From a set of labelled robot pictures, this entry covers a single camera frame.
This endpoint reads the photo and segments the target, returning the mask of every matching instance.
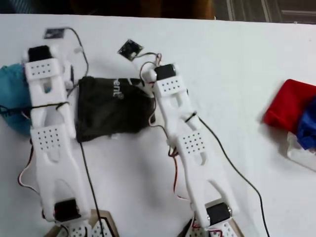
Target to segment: perforated panel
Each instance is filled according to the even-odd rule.
[[[159,90],[159,93],[162,97],[186,90],[186,87],[180,76],[159,80],[155,83],[155,86]]]
[[[77,228],[71,228],[67,227],[69,234],[65,230],[65,228],[62,228],[57,237],[85,237],[85,227],[80,226]]]
[[[104,219],[101,219],[102,226],[103,226],[103,233],[105,237],[112,237],[112,234],[109,230],[109,227]],[[100,223],[97,221],[95,226],[92,229],[92,235],[91,237],[102,237],[101,235],[101,228],[100,228]]]
[[[39,149],[44,152],[60,149],[63,145],[60,141],[60,126],[49,126],[38,129],[32,129],[32,140]]]
[[[61,73],[59,62],[55,58],[30,62],[25,65],[27,80],[49,78]]]
[[[209,233],[211,237],[220,237],[220,232],[216,232],[215,230],[221,230],[223,232],[223,237],[238,237],[233,228],[228,222],[225,222],[221,225],[217,225],[212,228],[212,232],[206,231],[204,228],[191,228],[186,237],[209,237]]]
[[[107,225],[107,222],[104,219],[101,219],[101,222],[102,222],[102,226],[103,226],[104,236],[105,237],[112,237],[112,234],[111,234],[110,229]],[[59,232],[57,237],[85,237],[85,235],[86,235],[85,226],[80,226],[77,228],[70,228],[68,236],[67,236],[67,231],[64,228],[62,228],[62,230]],[[99,221],[97,221],[97,223],[93,227],[93,229],[91,231],[91,236],[87,236],[87,237],[102,237]]]
[[[178,138],[182,153],[198,155],[205,151],[205,141],[201,130],[196,130]]]

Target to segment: blue fabric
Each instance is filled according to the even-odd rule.
[[[316,97],[303,112],[296,136],[305,150],[316,148]]]
[[[21,64],[4,66],[0,69],[0,105],[8,109],[32,106],[29,87]],[[17,132],[30,135],[31,121],[21,114],[3,116]]]

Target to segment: white table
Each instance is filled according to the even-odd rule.
[[[23,50],[43,43],[46,27],[57,26],[71,26],[78,32],[92,76],[137,77],[135,67],[117,54],[128,38],[143,45],[144,52],[161,52],[166,61],[176,62],[200,116],[260,190],[271,236],[314,236],[316,173],[286,159],[286,133],[270,130],[260,120],[286,79],[315,84],[315,26],[0,15],[0,65],[19,62]],[[77,44],[72,33],[66,37]],[[84,63],[81,56],[74,61],[79,77]],[[38,197],[16,182],[28,159],[28,138],[12,131],[2,119],[0,129],[0,235],[43,236],[52,224],[40,217]],[[172,192],[173,161],[166,155],[159,129],[118,139],[101,137],[84,146],[99,207],[111,212],[122,237],[173,237],[180,232],[191,211]],[[224,159],[215,142],[213,149],[218,159]],[[78,147],[75,154],[81,157]],[[225,167],[241,210],[265,236],[257,195],[231,167]],[[117,168],[125,175],[118,176]],[[179,193],[185,195],[184,190],[180,170]],[[249,231],[247,225],[242,228]]]

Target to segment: red cloth bag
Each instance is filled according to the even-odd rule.
[[[316,95],[316,86],[288,79],[266,111],[264,123],[297,133],[303,111]]]

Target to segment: black wire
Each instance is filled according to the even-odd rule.
[[[201,123],[203,123],[203,125],[207,128],[207,130],[209,130],[213,136],[215,137],[215,139],[217,140],[219,146],[221,147],[226,159],[228,160],[229,164],[231,164],[231,166],[233,167],[233,169],[237,172],[237,174],[239,174],[241,176],[241,178],[243,178],[244,181],[246,181],[253,189],[254,191],[256,191],[256,193],[258,194],[259,196],[259,200],[260,200],[260,207],[261,207],[261,214],[262,214],[262,220],[263,220],[263,224],[265,226],[265,229],[266,229],[266,233],[267,233],[267,236],[270,237],[270,234],[269,234],[269,231],[268,231],[268,227],[267,227],[267,223],[266,223],[266,218],[265,218],[265,213],[264,213],[264,210],[263,210],[263,202],[262,202],[262,197],[261,197],[261,194],[260,192],[257,190],[257,188],[248,180],[246,179],[245,176],[243,176],[243,174],[234,166],[234,164],[232,163],[232,161],[229,159],[228,155],[226,154],[226,151],[221,143],[221,141],[219,140],[219,138],[217,137],[217,135],[215,134],[215,132],[213,132],[213,130],[200,118],[198,117],[199,120],[201,121]]]
[[[102,221],[101,221],[101,215],[100,215],[100,211],[99,211],[97,199],[96,199],[96,197],[95,197],[94,188],[93,188],[93,185],[92,185],[92,182],[91,182],[91,178],[90,178],[90,174],[89,174],[89,170],[88,170],[87,161],[86,161],[86,159],[85,159],[85,154],[84,154],[83,145],[82,145],[81,142],[79,142],[79,144],[80,144],[80,147],[81,147],[81,152],[82,152],[83,162],[84,162],[84,166],[85,166],[85,171],[86,171],[87,176],[88,176],[88,181],[89,181],[89,184],[90,184],[90,188],[91,188],[92,195],[93,195],[93,199],[94,199],[95,208],[96,208],[97,215],[98,215],[98,219],[99,219],[99,223],[100,223],[100,228],[101,228],[102,237],[104,237],[103,226],[102,226]]]
[[[86,56],[86,54],[85,54],[84,48],[83,48],[83,46],[82,46],[80,37],[79,37],[79,35],[77,34],[77,32],[76,32],[73,28],[71,28],[71,27],[65,27],[65,29],[71,30],[72,32],[75,33],[75,35],[76,35],[76,37],[77,37],[77,39],[78,39],[79,45],[80,45],[81,48],[82,48],[82,54],[83,54],[85,63],[86,63],[86,65],[87,65],[87,70],[85,71],[85,74],[84,74],[84,77],[86,77],[86,76],[88,75],[88,72],[89,72],[89,63],[88,63],[88,59],[87,59],[87,56]],[[69,92],[68,92],[68,94],[67,94],[67,98],[70,96],[70,94],[73,92],[73,90],[74,90],[78,85],[79,85],[78,83],[77,83],[77,84],[74,84],[74,87],[69,90]]]
[[[6,106],[0,105],[0,115],[3,115],[5,117],[11,116],[14,114],[20,114],[21,112],[25,111],[30,111],[32,109],[38,109],[38,108],[43,108],[43,107],[49,107],[49,106],[56,106],[56,110],[58,110],[61,106],[64,104],[69,104],[68,101],[66,102],[61,102],[61,103],[56,103],[56,104],[47,104],[47,105],[38,105],[38,106],[28,106],[28,107],[23,107],[23,108],[13,108],[9,109]]]
[[[68,228],[66,227],[66,226],[64,226],[64,225],[60,225],[61,226],[61,228],[63,228],[63,229],[65,229],[66,230],[66,232],[67,232],[67,237],[69,236],[69,230],[68,230]]]
[[[76,37],[77,37],[77,39],[78,39],[79,45],[80,45],[81,48],[82,48],[82,54],[83,54],[85,63],[87,64],[87,69],[86,69],[85,74],[84,74],[84,76],[86,77],[86,76],[88,75],[88,72],[89,72],[89,63],[88,63],[87,56],[86,56],[86,54],[85,54],[85,52],[84,52],[84,48],[83,48],[83,45],[82,45],[82,43],[81,43],[80,37],[79,37],[79,35],[77,34],[77,32],[76,32],[73,28],[71,28],[71,27],[65,27],[65,29],[71,30],[72,32],[75,33],[75,35],[76,35]]]

